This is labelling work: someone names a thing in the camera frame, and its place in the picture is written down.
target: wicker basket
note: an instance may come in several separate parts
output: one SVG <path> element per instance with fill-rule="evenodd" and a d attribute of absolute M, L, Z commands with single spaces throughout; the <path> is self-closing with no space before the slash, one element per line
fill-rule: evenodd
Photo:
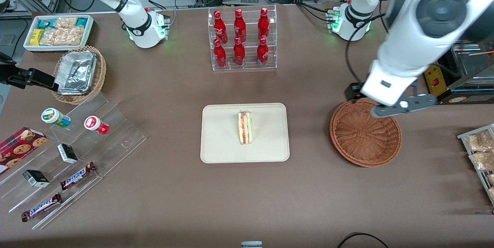
<path fill-rule="evenodd" d="M 69 52 L 82 52 L 82 51 L 91 51 L 98 56 L 98 60 L 96 62 L 96 70 L 94 71 L 94 78 L 92 82 L 92 90 L 89 94 L 87 95 L 59 95 L 58 93 L 53 92 L 53 95 L 55 96 L 56 100 L 64 103 L 69 103 L 69 104 L 74 104 L 74 105 L 79 105 L 81 104 L 84 100 L 88 99 L 95 93 L 98 93 L 101 91 L 101 88 L 103 87 L 103 84 L 105 82 L 105 75 L 106 75 L 106 62 L 105 58 L 101 55 L 101 53 L 94 47 L 92 46 L 84 46 L 82 48 L 77 48 L 75 50 L 71 50 Z M 60 67 L 60 62 L 62 58 L 58 60 L 58 63 L 55 67 L 55 70 L 53 72 L 53 76 L 57 76 L 58 73 L 58 68 Z"/>
<path fill-rule="evenodd" d="M 374 118 L 370 100 L 345 102 L 330 122 L 331 140 L 350 162 L 362 167 L 379 167 L 393 160 L 402 144 L 400 126 L 394 117 Z"/>

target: brown table surface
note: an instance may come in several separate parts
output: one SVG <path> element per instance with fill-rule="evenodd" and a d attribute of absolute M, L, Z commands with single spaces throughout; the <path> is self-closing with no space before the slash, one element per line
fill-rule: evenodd
<path fill-rule="evenodd" d="M 149 138 L 40 231 L 0 204 L 0 246 L 234 248 L 261 240 L 266 248 L 330 248 L 356 231 L 390 247 L 492 246 L 494 216 L 474 215 L 492 208 L 456 135 L 493 123 L 494 107 L 440 106 L 398 116 L 397 158 L 385 167 L 357 167 L 328 136 L 330 116 L 353 82 L 345 41 L 295 5 L 277 9 L 278 69 L 254 73 L 211 70 L 207 9 L 179 11 L 170 39 L 152 49 L 136 47 L 117 14 L 94 14 L 90 43 L 108 65 L 103 91 Z M 384 37 L 376 21 L 351 45 L 360 77 Z M 22 66 L 51 73 L 58 58 L 26 52 Z M 203 108 L 260 102 L 286 105 L 290 158 L 204 164 Z M 48 129 L 39 119 L 47 107 L 72 108 L 42 88 L 12 88 L 0 139 L 22 126 Z M 352 243 L 380 247 L 364 237 Z"/>

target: small black box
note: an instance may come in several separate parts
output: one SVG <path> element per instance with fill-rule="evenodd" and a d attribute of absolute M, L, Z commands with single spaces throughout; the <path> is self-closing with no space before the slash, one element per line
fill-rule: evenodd
<path fill-rule="evenodd" d="M 74 164 L 77 163 L 77 161 L 79 160 L 72 147 L 68 144 L 59 144 L 57 148 L 58 153 L 60 153 L 60 156 L 62 157 L 62 160 L 64 162 Z"/>
<path fill-rule="evenodd" d="M 28 180 L 28 183 L 31 184 L 31 186 L 46 187 L 50 184 L 41 171 L 26 170 L 22 175 Z"/>

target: red bottle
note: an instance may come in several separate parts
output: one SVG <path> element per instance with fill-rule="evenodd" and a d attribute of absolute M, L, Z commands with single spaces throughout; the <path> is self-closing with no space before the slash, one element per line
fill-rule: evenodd
<path fill-rule="evenodd" d="M 259 40 L 261 40 L 262 37 L 268 38 L 269 18 L 268 9 L 266 7 L 261 8 L 261 17 L 259 18 L 259 22 L 257 23 L 257 28 L 259 30 Z"/>
<path fill-rule="evenodd" d="M 226 68 L 226 52 L 219 39 L 215 39 L 215 59 L 219 68 Z"/>
<path fill-rule="evenodd" d="M 265 67 L 268 64 L 268 46 L 266 45 L 266 38 L 263 37 L 259 41 L 259 46 L 257 47 L 257 65 L 260 67 Z"/>
<path fill-rule="evenodd" d="M 247 40 L 247 29 L 245 27 L 245 19 L 242 16 L 242 10 L 237 8 L 235 9 L 235 23 L 233 23 L 233 27 L 235 28 L 235 37 L 240 37 L 242 42 Z"/>
<path fill-rule="evenodd" d="M 216 10 L 213 15 L 215 16 L 215 34 L 217 39 L 221 40 L 222 44 L 228 42 L 228 36 L 226 35 L 226 25 L 223 19 L 221 19 L 221 13 Z"/>
<path fill-rule="evenodd" d="M 245 63 L 245 47 L 242 44 L 240 37 L 235 38 L 235 46 L 233 47 L 233 54 L 235 54 L 235 63 L 238 66 L 243 66 Z"/>

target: cookie box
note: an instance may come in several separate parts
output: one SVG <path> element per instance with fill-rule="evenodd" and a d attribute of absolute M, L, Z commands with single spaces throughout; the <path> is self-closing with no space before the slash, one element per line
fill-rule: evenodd
<path fill-rule="evenodd" d="M 42 146 L 48 139 L 39 131 L 23 127 L 0 143 L 0 175 L 14 167 L 19 161 Z"/>
<path fill-rule="evenodd" d="M 32 37 L 32 34 L 38 28 L 39 23 L 44 20 L 57 19 L 58 17 L 77 17 L 80 19 L 88 19 L 88 21 L 85 23 L 84 33 L 83 33 L 83 38 L 81 39 L 81 43 L 79 45 L 60 45 L 60 46 L 31 45 L 30 39 Z M 57 15 L 36 16 L 34 17 L 34 19 L 32 19 L 32 23 L 29 28 L 28 34 L 26 36 L 26 40 L 24 41 L 24 48 L 27 51 L 31 51 L 35 53 L 35 52 L 63 52 L 63 51 L 84 47 L 86 46 L 86 43 L 88 42 L 88 39 L 90 37 L 93 23 L 94 23 L 93 18 L 88 14 L 57 14 Z"/>

